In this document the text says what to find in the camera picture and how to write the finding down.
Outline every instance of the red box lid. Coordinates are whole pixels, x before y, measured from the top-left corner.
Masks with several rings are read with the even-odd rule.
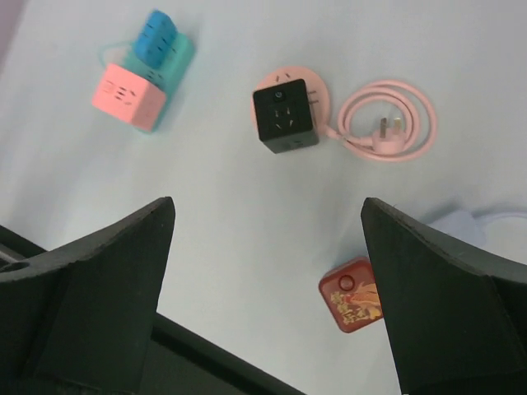
[[[355,258],[328,272],[320,280],[319,290],[345,333],[383,318],[373,270],[366,257]]]

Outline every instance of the blue power strip cube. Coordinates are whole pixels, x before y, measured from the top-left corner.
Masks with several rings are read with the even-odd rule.
[[[133,46],[138,59],[148,67],[157,69],[165,61],[178,31],[170,17],[161,11],[153,11]]]

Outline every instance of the pink power cord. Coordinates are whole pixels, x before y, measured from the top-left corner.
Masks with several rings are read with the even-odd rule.
[[[428,137],[415,150],[412,150],[412,147],[421,132],[419,111],[408,96],[397,89],[414,95],[421,101],[428,115],[430,126]],[[354,136],[350,128],[353,116],[362,106],[374,101],[385,101],[395,105],[403,113],[405,130],[400,130],[402,125],[400,119],[396,119],[394,126],[388,128],[387,120],[383,118],[380,129],[370,137]],[[338,113],[337,122],[338,132],[326,126],[325,134],[331,138],[343,140],[344,146],[360,157],[387,162],[416,159],[431,148],[437,137],[437,116],[430,100],[415,87],[396,80],[376,81],[361,88],[344,103]]]

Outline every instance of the white table surface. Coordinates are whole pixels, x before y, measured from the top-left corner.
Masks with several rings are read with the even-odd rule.
[[[341,333],[317,284],[365,252],[365,197],[417,218],[525,205],[527,3],[498,3],[30,0],[0,77],[0,223],[52,249],[170,195],[161,314],[309,395],[397,394],[384,322]],[[93,109],[91,95],[97,50],[132,39],[153,7],[198,52],[148,136]],[[251,124],[250,94],[291,64],[326,80],[333,126],[363,84],[411,81],[436,106],[436,145],[394,165],[331,141],[275,156]],[[357,125],[369,130],[380,114],[369,115]],[[527,262],[522,238],[492,234]]]

